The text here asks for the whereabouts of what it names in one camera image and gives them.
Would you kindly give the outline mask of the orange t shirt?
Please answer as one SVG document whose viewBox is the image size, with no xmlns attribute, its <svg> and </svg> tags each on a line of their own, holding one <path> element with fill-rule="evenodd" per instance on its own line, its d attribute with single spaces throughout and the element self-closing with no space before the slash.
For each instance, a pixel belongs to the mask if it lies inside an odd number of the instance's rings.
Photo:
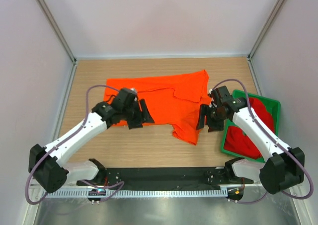
<svg viewBox="0 0 318 225">
<path fill-rule="evenodd" d="M 208 81 L 209 76 L 205 70 L 182 75 L 109 78 L 106 81 L 108 88 L 104 100 L 115 93 L 115 88 L 135 88 L 138 97 L 146 101 L 156 125 L 170 124 L 174 137 L 196 145 L 200 105 L 210 103 Z"/>
</svg>

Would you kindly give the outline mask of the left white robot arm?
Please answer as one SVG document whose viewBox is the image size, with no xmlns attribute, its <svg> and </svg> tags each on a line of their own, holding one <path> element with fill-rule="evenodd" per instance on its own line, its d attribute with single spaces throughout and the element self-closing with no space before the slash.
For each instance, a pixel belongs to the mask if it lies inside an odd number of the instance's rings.
<svg viewBox="0 0 318 225">
<path fill-rule="evenodd" d="M 96 159 L 81 163 L 70 163 L 69 159 L 91 139 L 121 121 L 126 121 L 129 129 L 154 122 L 146 101 L 133 89 L 122 88 L 111 102 L 97 103 L 86 111 L 80 123 L 55 141 L 44 147 L 34 145 L 29 152 L 30 175 L 49 194 L 69 182 L 87 180 L 102 184 L 105 168 Z"/>
</svg>

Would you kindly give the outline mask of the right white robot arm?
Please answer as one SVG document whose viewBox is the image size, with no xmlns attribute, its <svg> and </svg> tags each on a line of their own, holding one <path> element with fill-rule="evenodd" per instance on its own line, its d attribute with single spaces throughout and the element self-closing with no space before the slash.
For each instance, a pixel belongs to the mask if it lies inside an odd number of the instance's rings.
<svg viewBox="0 0 318 225">
<path fill-rule="evenodd" d="M 202 104 L 197 129 L 209 127 L 210 132 L 222 131 L 230 120 L 254 143 L 264 162 L 244 158 L 226 163 L 224 178 L 236 183 L 242 177 L 257 181 L 270 194 L 289 189 L 304 180 L 305 155 L 300 148 L 291 148 L 280 140 L 260 119 L 249 99 L 234 98 L 226 86 L 209 91 L 210 104 Z"/>
</svg>

